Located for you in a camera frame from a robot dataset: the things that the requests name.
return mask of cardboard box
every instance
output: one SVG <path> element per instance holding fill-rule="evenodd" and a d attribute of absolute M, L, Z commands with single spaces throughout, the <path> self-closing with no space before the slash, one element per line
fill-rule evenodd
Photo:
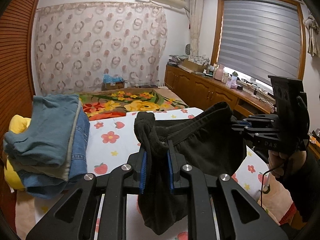
<path fill-rule="evenodd" d="M 206 66 L 198 65 L 198 64 L 193 63 L 189 60 L 185 60 L 182 65 L 184 67 L 191 69 L 193 71 L 196 71 L 196 72 L 203 72 L 203 70 L 206 68 Z"/>
<path fill-rule="evenodd" d="M 108 90 L 122 89 L 122 88 L 124 88 L 124 82 L 115 82 L 113 84 L 111 84 L 111 83 L 108 83 L 108 84 L 103 83 L 101 91 L 108 91 Z"/>

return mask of strawberry print sheet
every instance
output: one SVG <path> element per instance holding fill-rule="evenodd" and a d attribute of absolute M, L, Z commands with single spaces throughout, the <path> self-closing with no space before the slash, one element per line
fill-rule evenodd
<path fill-rule="evenodd" d="M 155 111 L 156 120 L 188 119 L 197 116 L 203 111 L 198 108 L 177 109 L 165 112 Z M 87 147 L 88 172 L 100 176 L 110 173 L 114 168 L 127 162 L 130 154 L 139 151 L 140 143 L 135 137 L 133 126 L 137 112 L 127 113 L 127 116 L 97 120 L 90 122 L 90 135 Z M 258 201 L 260 196 L 262 174 L 268 170 L 267 165 L 247 147 L 247 157 L 232 176 L 250 196 Z M 175 223 L 161 236 L 157 236 L 150 228 L 144 225 L 142 215 L 137 204 L 137 195 L 127 197 L 127 240 L 187 240 L 187 217 Z M 36 222 L 54 205 L 58 198 L 35 200 Z M 100 205 L 95 238 L 98 237 Z"/>

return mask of black garment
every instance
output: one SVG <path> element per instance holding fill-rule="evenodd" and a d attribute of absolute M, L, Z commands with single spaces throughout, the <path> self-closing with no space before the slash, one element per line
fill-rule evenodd
<path fill-rule="evenodd" d="M 145 225 L 157 235 L 187 215 L 187 197 L 170 194 L 167 184 L 167 141 L 203 173 L 234 174 L 246 157 L 243 137 L 231 129 L 236 122 L 225 102 L 190 120 L 155 121 L 153 113 L 138 113 L 134 132 L 147 152 L 146 187 L 138 204 Z"/>
<path fill-rule="evenodd" d="M 307 159 L 303 167 L 281 183 L 290 192 L 303 222 L 308 222 L 314 211 L 320 212 L 317 210 L 320 204 L 320 167 L 312 153 L 307 152 Z M 294 239 L 299 233 L 298 230 L 290 228 L 288 224 L 282 225 L 281 228 L 287 233 L 289 239 Z"/>

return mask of beige curtain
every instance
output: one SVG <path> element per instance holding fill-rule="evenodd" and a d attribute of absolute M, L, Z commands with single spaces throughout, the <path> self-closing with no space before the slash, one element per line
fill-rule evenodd
<path fill-rule="evenodd" d="M 199 36 L 202 23 L 203 0 L 190 0 L 190 58 L 199 54 Z"/>
<path fill-rule="evenodd" d="M 129 86 L 157 84 L 166 40 L 164 9 L 158 5 L 85 2 L 41 8 L 35 57 L 42 94 L 101 90 L 104 74 L 122 77 Z"/>
<path fill-rule="evenodd" d="M 308 19 L 305 20 L 304 25 L 309 31 L 309 47 L 308 53 L 312 56 L 320 57 L 320 48 L 317 42 L 317 36 L 319 35 L 319 25 L 317 24 L 315 18 L 311 15 L 309 11 Z"/>

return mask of floral blanket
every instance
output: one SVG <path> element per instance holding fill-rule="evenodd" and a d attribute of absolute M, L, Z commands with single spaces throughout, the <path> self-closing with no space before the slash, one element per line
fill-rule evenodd
<path fill-rule="evenodd" d="M 167 111 L 188 108 L 169 89 L 127 88 L 79 96 L 90 121 L 121 117 L 127 112 Z"/>

